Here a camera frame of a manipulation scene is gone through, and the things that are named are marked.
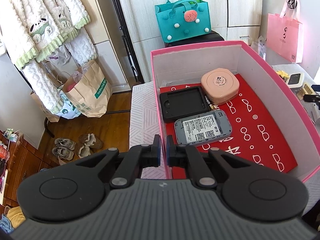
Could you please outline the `red glasses-print box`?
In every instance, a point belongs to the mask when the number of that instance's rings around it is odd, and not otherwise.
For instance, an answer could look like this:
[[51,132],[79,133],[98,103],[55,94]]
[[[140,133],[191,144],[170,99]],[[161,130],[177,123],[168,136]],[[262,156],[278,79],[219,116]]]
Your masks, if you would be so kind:
[[[232,127],[226,139],[197,146],[200,152],[217,147],[227,153],[250,160],[258,165],[287,173],[297,167],[297,161],[278,125],[244,78],[235,76],[239,93],[231,101],[216,106],[210,111],[223,110]],[[165,125],[167,135],[177,143],[174,123]]]

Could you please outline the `pink shopping bag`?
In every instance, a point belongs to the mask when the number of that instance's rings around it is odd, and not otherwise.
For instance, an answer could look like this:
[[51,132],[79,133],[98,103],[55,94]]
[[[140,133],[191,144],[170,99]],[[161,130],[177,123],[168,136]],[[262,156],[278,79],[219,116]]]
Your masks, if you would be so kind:
[[266,45],[287,61],[301,63],[305,30],[300,22],[300,1],[294,2],[292,11],[287,11],[285,2],[280,14],[268,14]]

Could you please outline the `black rubber case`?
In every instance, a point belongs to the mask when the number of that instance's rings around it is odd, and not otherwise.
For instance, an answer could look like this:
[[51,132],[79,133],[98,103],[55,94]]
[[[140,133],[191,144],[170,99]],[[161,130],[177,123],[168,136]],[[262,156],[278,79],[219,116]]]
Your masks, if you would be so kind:
[[165,123],[210,111],[200,86],[161,93],[159,100]]

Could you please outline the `white mobile wifi device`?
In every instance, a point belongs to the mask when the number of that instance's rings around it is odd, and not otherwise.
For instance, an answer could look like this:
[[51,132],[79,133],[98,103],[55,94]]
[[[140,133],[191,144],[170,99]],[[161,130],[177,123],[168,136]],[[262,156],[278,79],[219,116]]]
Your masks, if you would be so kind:
[[286,84],[290,89],[297,89],[302,87],[304,82],[304,73],[291,74],[286,80]]

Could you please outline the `white fleece robe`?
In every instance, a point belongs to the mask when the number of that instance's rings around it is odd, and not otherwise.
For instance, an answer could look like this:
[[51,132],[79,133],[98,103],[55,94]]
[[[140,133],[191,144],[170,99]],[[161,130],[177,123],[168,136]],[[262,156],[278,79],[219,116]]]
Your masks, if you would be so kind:
[[53,114],[63,100],[40,63],[62,47],[80,66],[96,59],[85,30],[90,21],[81,0],[1,0],[1,32],[11,62]]

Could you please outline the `grey pocket router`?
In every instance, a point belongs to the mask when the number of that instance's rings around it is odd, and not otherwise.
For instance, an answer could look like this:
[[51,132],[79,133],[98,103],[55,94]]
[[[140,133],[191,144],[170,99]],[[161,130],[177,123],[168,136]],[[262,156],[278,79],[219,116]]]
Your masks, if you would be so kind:
[[226,139],[232,133],[231,124],[223,110],[181,118],[174,123],[179,145],[201,146]]

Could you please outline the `black suitcase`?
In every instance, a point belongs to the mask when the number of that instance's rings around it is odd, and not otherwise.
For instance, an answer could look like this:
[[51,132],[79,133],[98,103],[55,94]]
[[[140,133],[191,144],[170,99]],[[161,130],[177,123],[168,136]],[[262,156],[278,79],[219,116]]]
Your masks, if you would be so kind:
[[195,36],[191,38],[187,38],[184,40],[179,40],[171,43],[165,43],[165,48],[181,46],[185,44],[193,44],[193,43],[203,43],[203,42],[216,42],[216,41],[224,41],[225,39],[215,31],[211,31],[210,33]]

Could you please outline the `pink rounded square case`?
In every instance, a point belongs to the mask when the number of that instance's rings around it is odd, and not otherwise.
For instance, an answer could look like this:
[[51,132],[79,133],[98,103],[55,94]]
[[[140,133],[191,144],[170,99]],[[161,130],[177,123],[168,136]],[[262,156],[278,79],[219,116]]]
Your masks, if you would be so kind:
[[201,86],[213,104],[223,105],[238,95],[240,83],[230,70],[217,68],[201,77]]

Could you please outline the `teal felt handbag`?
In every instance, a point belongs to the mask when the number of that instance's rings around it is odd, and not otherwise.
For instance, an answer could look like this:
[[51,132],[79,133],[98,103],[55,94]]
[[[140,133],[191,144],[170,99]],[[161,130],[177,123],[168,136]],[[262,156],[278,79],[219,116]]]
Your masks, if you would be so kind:
[[155,5],[155,15],[163,42],[171,43],[210,33],[209,5],[203,0],[167,0]]

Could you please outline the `wooden dresser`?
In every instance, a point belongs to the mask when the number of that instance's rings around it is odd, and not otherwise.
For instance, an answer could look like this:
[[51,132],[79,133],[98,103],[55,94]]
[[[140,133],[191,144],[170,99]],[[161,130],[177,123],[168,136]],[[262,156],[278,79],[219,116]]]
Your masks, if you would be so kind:
[[8,145],[10,153],[2,185],[1,205],[16,207],[17,189],[20,183],[43,168],[52,168],[50,160],[24,139],[24,134],[17,132],[17,141],[11,142],[4,135],[1,140]]

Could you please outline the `beige plastic holder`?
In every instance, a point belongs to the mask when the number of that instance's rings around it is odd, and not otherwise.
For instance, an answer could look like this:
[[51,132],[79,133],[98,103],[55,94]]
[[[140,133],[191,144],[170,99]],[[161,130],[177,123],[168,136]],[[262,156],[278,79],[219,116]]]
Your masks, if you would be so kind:
[[311,88],[311,86],[308,83],[303,83],[300,90],[297,92],[297,97],[299,100],[303,100],[303,96],[305,95],[315,95],[315,91]]

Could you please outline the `yellow starfish hair clip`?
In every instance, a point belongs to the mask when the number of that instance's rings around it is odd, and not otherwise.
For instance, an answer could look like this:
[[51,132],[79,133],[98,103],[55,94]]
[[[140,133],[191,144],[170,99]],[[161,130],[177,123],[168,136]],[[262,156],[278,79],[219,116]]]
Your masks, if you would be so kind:
[[279,77],[281,77],[284,81],[288,80],[290,78],[289,74],[287,74],[285,71],[283,70],[278,70],[276,71],[277,75]]

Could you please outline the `pink cardboard box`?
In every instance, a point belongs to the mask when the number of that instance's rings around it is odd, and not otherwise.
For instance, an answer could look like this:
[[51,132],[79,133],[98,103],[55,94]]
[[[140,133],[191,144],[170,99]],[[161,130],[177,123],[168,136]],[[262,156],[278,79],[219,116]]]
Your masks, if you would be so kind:
[[298,166],[291,175],[307,182],[319,171],[319,134],[289,87],[251,47],[242,41],[187,44],[153,50],[155,94],[162,85],[195,81],[216,68],[240,74],[264,103],[287,140]]

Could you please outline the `black clothes rack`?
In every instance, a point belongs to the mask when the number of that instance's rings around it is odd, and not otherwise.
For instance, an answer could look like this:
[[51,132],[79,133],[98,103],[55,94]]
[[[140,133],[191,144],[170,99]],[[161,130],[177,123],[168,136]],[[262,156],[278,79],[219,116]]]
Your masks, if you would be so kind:
[[138,59],[131,41],[127,23],[125,21],[124,13],[121,7],[120,0],[112,0],[116,14],[119,20],[119,30],[122,32],[121,38],[126,50],[126,54],[130,63],[131,71],[135,81],[138,83],[145,83],[143,74],[140,70]]

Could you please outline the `brown fuzzy slipper pair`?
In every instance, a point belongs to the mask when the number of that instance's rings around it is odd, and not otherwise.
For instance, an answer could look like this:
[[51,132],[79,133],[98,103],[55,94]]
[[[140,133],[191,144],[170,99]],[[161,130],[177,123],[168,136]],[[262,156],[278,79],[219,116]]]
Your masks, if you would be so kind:
[[78,151],[79,158],[84,158],[92,154],[94,150],[100,150],[103,147],[103,142],[94,134],[88,133],[79,137],[81,147]]

